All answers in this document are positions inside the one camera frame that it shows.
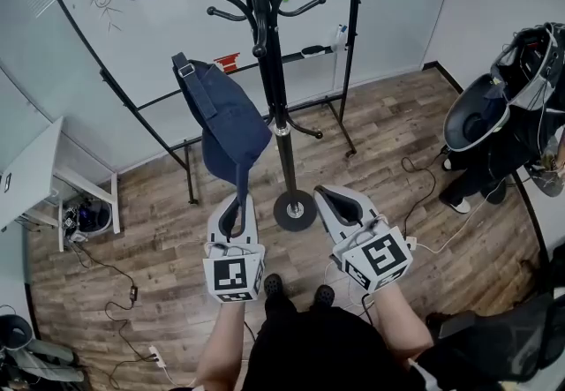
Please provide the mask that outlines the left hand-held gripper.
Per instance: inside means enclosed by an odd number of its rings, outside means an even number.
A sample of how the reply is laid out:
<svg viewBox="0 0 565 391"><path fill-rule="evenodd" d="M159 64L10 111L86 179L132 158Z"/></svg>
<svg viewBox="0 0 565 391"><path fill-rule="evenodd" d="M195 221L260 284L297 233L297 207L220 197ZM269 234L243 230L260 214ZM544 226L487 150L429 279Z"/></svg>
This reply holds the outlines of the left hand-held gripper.
<svg viewBox="0 0 565 391"><path fill-rule="evenodd" d="M265 272L265 247L259 242L255 205L246 195L240 210L237 194L226 197L207 220L206 258L203 259L208 293L220 303L258 299ZM233 238L234 244L228 243Z"/></svg>

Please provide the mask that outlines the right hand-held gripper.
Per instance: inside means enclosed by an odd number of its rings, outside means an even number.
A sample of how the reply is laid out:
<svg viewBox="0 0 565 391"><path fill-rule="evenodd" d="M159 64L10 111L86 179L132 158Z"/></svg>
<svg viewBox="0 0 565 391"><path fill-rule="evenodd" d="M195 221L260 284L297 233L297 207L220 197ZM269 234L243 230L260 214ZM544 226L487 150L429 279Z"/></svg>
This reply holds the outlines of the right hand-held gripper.
<svg viewBox="0 0 565 391"><path fill-rule="evenodd" d="M367 293L381 289L404 276L413 257L398 227L385 218L363 193L349 187L324 184L315 187L313 198L319 215L335 244L331 258L338 269ZM344 229L363 225L350 236Z"/></svg>

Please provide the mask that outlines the black metal coat rack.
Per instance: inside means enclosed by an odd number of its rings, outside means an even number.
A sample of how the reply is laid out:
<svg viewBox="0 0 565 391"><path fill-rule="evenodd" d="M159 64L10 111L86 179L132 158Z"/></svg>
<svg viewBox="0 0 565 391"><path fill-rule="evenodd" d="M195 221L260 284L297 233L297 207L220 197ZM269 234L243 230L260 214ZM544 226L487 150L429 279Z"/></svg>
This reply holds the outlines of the black metal coat rack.
<svg viewBox="0 0 565 391"><path fill-rule="evenodd" d="M294 11L283 11L283 0L225 0L235 5L242 14L235 16L214 7L207 13L239 22L247 20L252 26L254 45L252 54L257 58L261 80L268 105L268 122L275 123L275 138L282 164L286 191L275 201L273 214L277 224L288 231L301 231L310 227L316 212L313 197L297 188L290 130L295 129L317 139L322 132L306 129L296 124L287 105L283 56L281 53L278 18L296 17L323 4L325 0L312 0Z"/></svg>

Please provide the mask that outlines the navy blue baseball cap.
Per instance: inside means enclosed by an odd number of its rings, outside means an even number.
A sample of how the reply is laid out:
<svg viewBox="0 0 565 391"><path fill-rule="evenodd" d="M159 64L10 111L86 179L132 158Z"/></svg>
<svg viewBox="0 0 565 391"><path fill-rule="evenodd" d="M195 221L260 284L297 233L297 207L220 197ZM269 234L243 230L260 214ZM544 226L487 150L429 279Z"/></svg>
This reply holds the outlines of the navy blue baseball cap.
<svg viewBox="0 0 565 391"><path fill-rule="evenodd" d="M249 172L268 146L272 132L243 88L214 64L171 58L186 103L202 129L203 160L215 177L237 188L243 206Z"/></svg>

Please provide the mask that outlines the person's right forearm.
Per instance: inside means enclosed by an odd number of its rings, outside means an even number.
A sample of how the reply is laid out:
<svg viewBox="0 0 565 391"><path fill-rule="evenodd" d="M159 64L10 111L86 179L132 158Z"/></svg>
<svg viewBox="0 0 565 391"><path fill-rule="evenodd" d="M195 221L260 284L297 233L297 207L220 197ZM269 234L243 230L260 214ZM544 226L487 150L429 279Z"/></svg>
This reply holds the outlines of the person's right forearm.
<svg viewBox="0 0 565 391"><path fill-rule="evenodd" d="M373 301L378 331L396 359L407 362L433 347L428 328L396 283L375 291Z"/></svg>

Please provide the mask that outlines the person's left forearm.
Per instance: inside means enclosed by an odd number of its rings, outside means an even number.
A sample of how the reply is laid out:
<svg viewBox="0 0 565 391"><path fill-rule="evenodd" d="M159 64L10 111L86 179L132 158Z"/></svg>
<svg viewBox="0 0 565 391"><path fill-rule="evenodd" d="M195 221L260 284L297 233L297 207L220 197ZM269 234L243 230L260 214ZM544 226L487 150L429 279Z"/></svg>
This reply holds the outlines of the person's left forearm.
<svg viewBox="0 0 565 391"><path fill-rule="evenodd" d="M204 391L234 391L241 371L245 303L222 304L197 366L194 386Z"/></svg>

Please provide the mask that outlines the person's left black shoe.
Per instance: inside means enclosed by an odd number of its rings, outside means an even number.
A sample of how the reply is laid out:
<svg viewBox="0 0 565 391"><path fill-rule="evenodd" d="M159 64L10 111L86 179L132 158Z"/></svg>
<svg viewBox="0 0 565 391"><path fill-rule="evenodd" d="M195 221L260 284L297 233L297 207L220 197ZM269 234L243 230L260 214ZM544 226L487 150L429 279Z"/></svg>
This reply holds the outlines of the person's left black shoe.
<svg viewBox="0 0 565 391"><path fill-rule="evenodd" d="M264 292L267 297L284 294L283 279L279 274L268 275L263 282Z"/></svg>

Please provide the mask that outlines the person's black shoe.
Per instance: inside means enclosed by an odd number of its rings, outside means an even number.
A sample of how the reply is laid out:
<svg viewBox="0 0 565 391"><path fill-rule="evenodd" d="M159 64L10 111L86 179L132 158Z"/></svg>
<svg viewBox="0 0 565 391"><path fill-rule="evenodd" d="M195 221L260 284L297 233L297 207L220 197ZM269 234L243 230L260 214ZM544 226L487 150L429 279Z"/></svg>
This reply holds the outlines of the person's black shoe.
<svg viewBox="0 0 565 391"><path fill-rule="evenodd" d="M332 287L322 284L314 293L313 306L331 307L335 302L335 292Z"/></svg>
<svg viewBox="0 0 565 391"><path fill-rule="evenodd" d="M263 282L264 292L267 297L284 294L283 279L279 274L268 275Z"/></svg>

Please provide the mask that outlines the person's right black shoe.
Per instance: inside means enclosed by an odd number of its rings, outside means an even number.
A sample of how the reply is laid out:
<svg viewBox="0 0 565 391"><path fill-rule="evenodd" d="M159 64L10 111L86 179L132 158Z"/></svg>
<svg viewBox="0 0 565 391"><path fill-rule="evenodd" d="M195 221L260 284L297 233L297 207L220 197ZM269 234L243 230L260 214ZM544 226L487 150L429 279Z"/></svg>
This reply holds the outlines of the person's right black shoe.
<svg viewBox="0 0 565 391"><path fill-rule="evenodd" d="M313 306L331 307L335 302L335 292L332 287L322 284L314 293Z"/></svg>

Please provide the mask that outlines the person's black clothing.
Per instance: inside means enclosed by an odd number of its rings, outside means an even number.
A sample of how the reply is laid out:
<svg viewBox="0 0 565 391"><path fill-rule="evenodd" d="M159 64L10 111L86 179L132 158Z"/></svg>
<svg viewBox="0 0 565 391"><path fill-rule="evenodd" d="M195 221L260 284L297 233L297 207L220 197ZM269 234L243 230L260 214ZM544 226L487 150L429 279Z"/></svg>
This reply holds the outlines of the person's black clothing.
<svg viewBox="0 0 565 391"><path fill-rule="evenodd" d="M305 312L282 292L270 294L242 391L427 391L378 331L339 307Z"/></svg>

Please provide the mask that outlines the grey waste bin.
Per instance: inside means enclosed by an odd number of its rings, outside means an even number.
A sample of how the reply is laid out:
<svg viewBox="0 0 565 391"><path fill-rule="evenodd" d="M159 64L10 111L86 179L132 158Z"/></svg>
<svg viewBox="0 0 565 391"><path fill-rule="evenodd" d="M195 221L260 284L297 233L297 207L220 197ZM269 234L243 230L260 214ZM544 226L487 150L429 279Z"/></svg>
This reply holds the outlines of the grey waste bin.
<svg viewBox="0 0 565 391"><path fill-rule="evenodd" d="M66 209L63 228L66 236L75 233L94 235L103 232L112 221L111 205L103 200L83 201Z"/></svg>

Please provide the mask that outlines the red and white magnet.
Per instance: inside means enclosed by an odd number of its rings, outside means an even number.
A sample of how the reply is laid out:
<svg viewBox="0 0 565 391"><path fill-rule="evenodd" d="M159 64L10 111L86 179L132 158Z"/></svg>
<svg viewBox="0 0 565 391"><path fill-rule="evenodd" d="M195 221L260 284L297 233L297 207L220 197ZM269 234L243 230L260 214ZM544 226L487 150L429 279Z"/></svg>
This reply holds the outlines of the red and white magnet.
<svg viewBox="0 0 565 391"><path fill-rule="evenodd" d="M239 56L239 53L233 53L227 56L218 57L214 60L214 62L224 73L232 73L238 69L237 58Z"/></svg>

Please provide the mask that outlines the whiteboard marker pens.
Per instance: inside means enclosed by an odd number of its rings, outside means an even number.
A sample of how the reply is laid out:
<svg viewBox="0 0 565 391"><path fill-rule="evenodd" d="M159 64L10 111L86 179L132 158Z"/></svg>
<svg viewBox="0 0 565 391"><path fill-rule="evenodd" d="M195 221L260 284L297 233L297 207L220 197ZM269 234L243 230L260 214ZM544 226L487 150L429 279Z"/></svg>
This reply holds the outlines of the whiteboard marker pens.
<svg viewBox="0 0 565 391"><path fill-rule="evenodd" d="M348 40L348 26L340 24L335 32L335 38L331 44L333 52L345 50Z"/></svg>

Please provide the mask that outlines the black mesh office chair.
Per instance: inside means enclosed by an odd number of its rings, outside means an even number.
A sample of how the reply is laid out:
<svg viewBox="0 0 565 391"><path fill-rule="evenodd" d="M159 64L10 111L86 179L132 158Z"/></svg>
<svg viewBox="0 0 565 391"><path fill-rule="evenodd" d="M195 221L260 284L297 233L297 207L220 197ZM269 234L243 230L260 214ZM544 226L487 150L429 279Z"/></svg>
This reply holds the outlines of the black mesh office chair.
<svg viewBox="0 0 565 391"><path fill-rule="evenodd" d="M431 314L434 346L418 362L441 389L495 390L525 382L565 352L565 288L492 316Z"/></svg>

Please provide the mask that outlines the grey chair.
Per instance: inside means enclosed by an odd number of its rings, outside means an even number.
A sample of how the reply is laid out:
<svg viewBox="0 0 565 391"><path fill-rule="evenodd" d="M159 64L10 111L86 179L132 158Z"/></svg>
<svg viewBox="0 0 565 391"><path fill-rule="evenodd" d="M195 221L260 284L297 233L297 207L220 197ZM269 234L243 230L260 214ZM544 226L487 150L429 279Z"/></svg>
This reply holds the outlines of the grey chair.
<svg viewBox="0 0 565 391"><path fill-rule="evenodd" d="M13 359L20 370L41 379L62 383L85 381L71 349L35 338L31 326L17 314L0 315L0 353Z"/></svg>

